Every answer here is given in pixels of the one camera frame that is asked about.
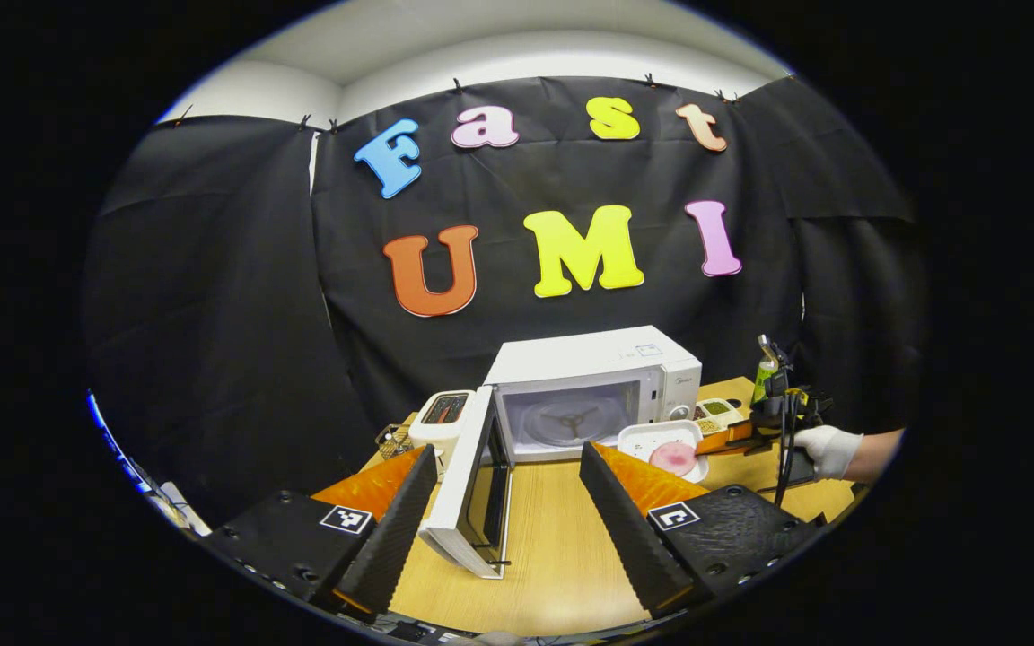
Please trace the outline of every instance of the white microwave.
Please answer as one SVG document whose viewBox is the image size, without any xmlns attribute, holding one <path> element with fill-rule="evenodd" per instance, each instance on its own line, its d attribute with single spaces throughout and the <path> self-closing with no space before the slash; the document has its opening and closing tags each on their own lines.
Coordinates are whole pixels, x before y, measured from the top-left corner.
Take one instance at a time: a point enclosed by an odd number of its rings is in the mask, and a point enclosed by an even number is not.
<svg viewBox="0 0 1034 646">
<path fill-rule="evenodd" d="M 504 578 L 516 463 L 579 459 L 585 442 L 615 445 L 627 426 L 691 420 L 700 380 L 700 361 L 651 326 L 501 344 L 481 388 L 448 393 L 466 401 L 420 539 Z"/>
</svg>

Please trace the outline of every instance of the blue letter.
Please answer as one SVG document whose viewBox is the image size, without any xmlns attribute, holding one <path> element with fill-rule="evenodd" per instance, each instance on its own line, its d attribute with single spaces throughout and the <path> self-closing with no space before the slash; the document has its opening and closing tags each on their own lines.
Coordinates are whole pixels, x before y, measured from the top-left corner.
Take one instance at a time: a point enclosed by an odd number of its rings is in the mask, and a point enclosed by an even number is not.
<svg viewBox="0 0 1034 646">
<path fill-rule="evenodd" d="M 382 196 L 387 201 L 422 175 L 422 168 L 406 165 L 401 160 L 402 158 L 415 160 L 422 152 L 418 148 L 418 143 L 405 136 L 417 130 L 418 122 L 414 119 L 401 119 L 390 126 L 389 130 L 359 148 L 354 155 L 354 160 L 362 160 L 373 168 L 377 179 L 382 180 Z"/>
</svg>

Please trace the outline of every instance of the wooden table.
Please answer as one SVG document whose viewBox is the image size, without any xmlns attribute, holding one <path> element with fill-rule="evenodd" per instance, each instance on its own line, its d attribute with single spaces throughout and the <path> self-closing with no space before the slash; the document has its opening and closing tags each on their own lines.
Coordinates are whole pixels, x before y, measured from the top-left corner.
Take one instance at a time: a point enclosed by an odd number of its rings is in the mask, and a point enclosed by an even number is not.
<svg viewBox="0 0 1034 646">
<path fill-rule="evenodd" d="M 737 399 L 748 417 L 752 381 L 735 377 L 701 386 L 698 400 Z M 416 412 L 404 422 L 408 425 Z M 755 455 L 713 455 L 703 486 L 739 484 L 758 490 L 777 483 L 776 445 Z M 364 469 L 382 462 L 374 455 Z M 390 605 L 391 612 L 453 629 L 557 636 L 611 629 L 649 620 L 633 594 L 612 540 L 580 481 L 580 461 L 520 463 L 513 469 L 508 557 L 501 581 L 455 567 L 420 539 Z M 432 510 L 440 485 L 430 498 Z M 770 493 L 763 494 L 771 501 Z M 853 502 L 850 483 L 821 481 L 789 488 L 784 507 L 803 520 L 835 519 Z"/>
</svg>

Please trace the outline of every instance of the wire basket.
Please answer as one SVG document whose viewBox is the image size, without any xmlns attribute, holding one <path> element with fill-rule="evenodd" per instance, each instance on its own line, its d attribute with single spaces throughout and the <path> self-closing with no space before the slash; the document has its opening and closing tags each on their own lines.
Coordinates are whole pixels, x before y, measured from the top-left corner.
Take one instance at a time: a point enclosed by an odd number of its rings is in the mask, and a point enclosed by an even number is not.
<svg viewBox="0 0 1034 646">
<path fill-rule="evenodd" d="M 406 425 L 388 425 L 378 431 L 374 441 L 377 442 L 377 453 L 385 459 L 414 450 L 414 442 L 409 441 L 409 426 Z"/>
</svg>

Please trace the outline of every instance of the pink sausage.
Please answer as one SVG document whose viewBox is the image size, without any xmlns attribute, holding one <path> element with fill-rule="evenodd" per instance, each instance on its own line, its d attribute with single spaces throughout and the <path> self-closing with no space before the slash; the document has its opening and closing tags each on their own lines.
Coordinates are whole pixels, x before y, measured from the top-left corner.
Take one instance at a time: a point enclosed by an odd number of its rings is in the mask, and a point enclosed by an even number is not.
<svg viewBox="0 0 1034 646">
<path fill-rule="evenodd" d="M 685 475 L 697 465 L 697 455 L 692 445 L 682 441 L 670 441 L 657 447 L 649 455 L 649 465 L 660 466 L 665 471 L 676 475 Z"/>
</svg>

